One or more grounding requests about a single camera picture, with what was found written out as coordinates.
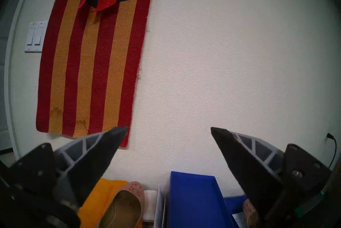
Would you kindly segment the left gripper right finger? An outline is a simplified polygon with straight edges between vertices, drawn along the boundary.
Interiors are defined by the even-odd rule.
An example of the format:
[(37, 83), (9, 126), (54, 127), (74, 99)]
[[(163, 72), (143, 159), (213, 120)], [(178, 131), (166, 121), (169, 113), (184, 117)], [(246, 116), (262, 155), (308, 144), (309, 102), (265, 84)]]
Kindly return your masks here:
[(260, 218), (301, 217), (298, 208), (318, 195), (331, 176), (327, 166), (294, 143), (282, 151), (223, 128), (211, 127), (211, 134)]

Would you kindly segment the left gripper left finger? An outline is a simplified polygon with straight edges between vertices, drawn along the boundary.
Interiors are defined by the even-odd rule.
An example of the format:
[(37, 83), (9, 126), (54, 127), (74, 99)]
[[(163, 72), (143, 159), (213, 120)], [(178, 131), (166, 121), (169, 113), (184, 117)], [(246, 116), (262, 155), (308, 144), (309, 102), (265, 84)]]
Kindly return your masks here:
[(129, 127), (77, 138), (53, 150), (43, 143), (9, 167), (9, 185), (65, 205), (83, 205), (109, 167)]

